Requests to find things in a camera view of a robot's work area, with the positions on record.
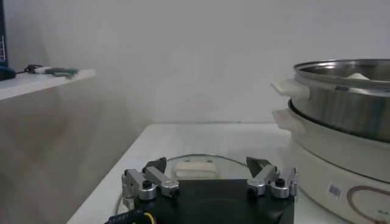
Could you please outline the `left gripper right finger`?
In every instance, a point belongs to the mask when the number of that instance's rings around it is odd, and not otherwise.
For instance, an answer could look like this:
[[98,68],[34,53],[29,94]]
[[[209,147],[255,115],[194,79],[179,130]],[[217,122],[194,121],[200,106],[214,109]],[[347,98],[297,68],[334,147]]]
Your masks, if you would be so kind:
[[295,167],[280,170],[266,159],[253,157],[247,157],[246,163],[252,175],[247,180],[247,187],[256,197],[262,197],[266,193],[278,199],[297,197],[298,172]]

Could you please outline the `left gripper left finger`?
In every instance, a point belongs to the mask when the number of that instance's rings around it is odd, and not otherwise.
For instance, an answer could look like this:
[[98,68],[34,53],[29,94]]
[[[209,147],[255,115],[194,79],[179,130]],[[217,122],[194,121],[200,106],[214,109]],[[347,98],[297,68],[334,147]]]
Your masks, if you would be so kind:
[[165,175],[167,159],[165,157],[149,161],[139,172],[126,169],[122,174],[122,197],[139,198],[151,201],[159,192],[162,197],[176,198],[180,194],[179,182]]

